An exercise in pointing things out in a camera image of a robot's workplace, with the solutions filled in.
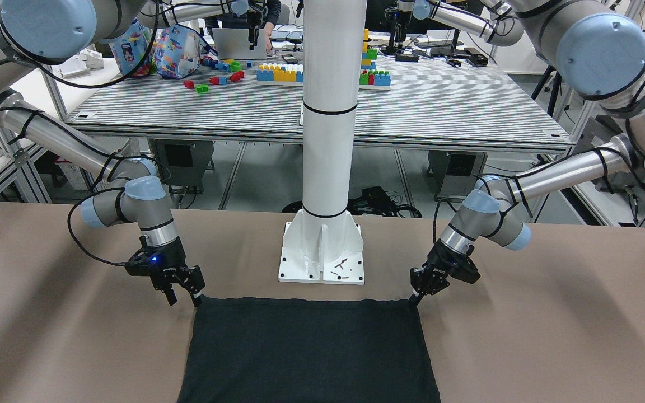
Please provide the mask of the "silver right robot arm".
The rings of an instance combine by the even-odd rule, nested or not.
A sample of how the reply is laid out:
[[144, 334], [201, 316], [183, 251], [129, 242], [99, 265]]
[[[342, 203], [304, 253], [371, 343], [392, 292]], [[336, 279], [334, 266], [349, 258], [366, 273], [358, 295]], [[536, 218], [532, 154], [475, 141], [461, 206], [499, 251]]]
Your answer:
[[174, 285], [179, 285], [199, 306], [204, 276], [186, 263], [171, 197], [155, 166], [141, 157], [106, 151], [11, 89], [36, 67], [62, 64], [92, 43], [124, 34], [143, 10], [158, 15], [160, 8], [156, 1], [0, 1], [0, 129], [102, 176], [110, 187], [80, 203], [82, 219], [100, 227], [136, 223], [141, 249], [120, 267], [129, 275], [150, 278], [169, 304], [176, 303]]

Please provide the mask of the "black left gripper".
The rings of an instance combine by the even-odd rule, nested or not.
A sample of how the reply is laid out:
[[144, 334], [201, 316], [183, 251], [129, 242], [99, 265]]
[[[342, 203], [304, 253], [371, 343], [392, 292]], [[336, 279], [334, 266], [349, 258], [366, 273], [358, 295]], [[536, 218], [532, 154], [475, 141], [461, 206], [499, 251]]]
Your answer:
[[434, 295], [450, 285], [452, 277], [469, 284], [480, 278], [479, 270], [471, 258], [451, 249], [441, 240], [435, 240], [427, 260], [418, 268], [410, 268], [410, 285], [414, 289], [409, 297], [412, 306], [418, 306], [424, 295]]

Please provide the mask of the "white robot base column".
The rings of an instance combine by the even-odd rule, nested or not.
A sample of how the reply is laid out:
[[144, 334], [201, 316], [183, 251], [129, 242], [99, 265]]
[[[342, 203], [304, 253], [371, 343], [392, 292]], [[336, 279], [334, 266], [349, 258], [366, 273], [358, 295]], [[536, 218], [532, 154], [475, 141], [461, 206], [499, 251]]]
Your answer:
[[[333, 30], [363, 20], [364, 1], [306, 1], [304, 28]], [[348, 211], [358, 94], [303, 87], [302, 208], [288, 222], [277, 278], [281, 282], [363, 285], [363, 237]]]

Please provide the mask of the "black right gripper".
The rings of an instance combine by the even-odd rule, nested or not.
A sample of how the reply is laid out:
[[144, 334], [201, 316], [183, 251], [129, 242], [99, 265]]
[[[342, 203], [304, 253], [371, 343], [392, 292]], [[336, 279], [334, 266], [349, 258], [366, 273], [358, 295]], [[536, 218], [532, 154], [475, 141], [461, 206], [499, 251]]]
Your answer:
[[166, 296], [169, 306], [177, 303], [173, 285], [179, 285], [190, 294], [195, 308], [202, 304], [205, 287], [204, 276], [197, 265], [186, 263], [186, 253], [180, 238], [159, 245], [148, 245], [144, 236], [140, 236], [141, 248], [125, 263], [128, 275], [148, 277], [155, 290]]

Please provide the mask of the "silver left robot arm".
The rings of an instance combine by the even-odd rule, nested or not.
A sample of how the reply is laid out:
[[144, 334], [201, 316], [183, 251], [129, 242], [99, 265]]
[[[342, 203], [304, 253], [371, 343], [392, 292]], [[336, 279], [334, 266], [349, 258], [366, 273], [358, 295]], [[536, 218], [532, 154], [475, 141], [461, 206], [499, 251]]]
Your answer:
[[581, 139], [591, 112], [599, 107], [616, 120], [621, 133], [589, 151], [567, 155], [513, 176], [479, 176], [474, 189], [440, 233], [419, 268], [410, 270], [410, 304], [447, 288], [449, 278], [475, 283], [480, 274], [471, 260], [484, 237], [510, 250], [524, 248], [530, 228], [512, 218], [518, 205], [580, 183], [645, 168], [645, 1], [625, 11], [607, 1], [486, 1], [495, 22], [464, 16], [439, 1], [417, 1], [415, 18], [428, 16], [476, 34], [494, 46], [514, 44], [527, 33], [535, 53], [556, 71], [585, 104], [572, 133]]

